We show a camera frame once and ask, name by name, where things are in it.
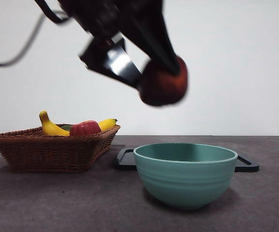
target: table surface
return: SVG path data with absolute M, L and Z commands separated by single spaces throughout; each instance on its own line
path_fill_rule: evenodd
M 135 170 L 117 170 L 123 148 L 189 142 L 230 148 L 260 164 L 194 211 L 168 207 Z M 116 136 L 85 173 L 14 173 L 0 155 L 0 232 L 279 232 L 279 136 Z

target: red bell pepper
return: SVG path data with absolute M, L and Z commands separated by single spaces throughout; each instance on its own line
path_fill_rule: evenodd
M 79 124 L 74 124 L 70 128 L 70 136 L 90 135 L 101 132 L 101 128 L 96 121 L 88 120 Z

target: teal ceramic bowl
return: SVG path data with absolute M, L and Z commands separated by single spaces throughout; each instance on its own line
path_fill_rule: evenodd
M 165 204 L 196 209 L 219 198 L 229 187 L 237 153 L 189 143 L 149 144 L 134 149 L 143 185 Z

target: wicker basket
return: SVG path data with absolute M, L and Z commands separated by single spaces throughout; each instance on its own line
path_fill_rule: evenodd
M 15 172 L 85 172 L 110 149 L 119 129 L 88 136 L 45 136 L 42 127 L 0 133 L 0 153 Z

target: red apple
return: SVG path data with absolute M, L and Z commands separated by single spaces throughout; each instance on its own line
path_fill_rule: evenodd
M 176 76 L 152 60 L 148 62 L 138 85 L 139 95 L 144 103 L 161 106 L 176 103 L 184 97 L 188 71 L 182 58 L 177 56 L 177 60 L 181 71 Z
M 99 127 L 98 123 L 93 120 L 74 124 L 70 128 L 70 136 L 90 135 L 99 132 L 101 132 L 101 128 Z

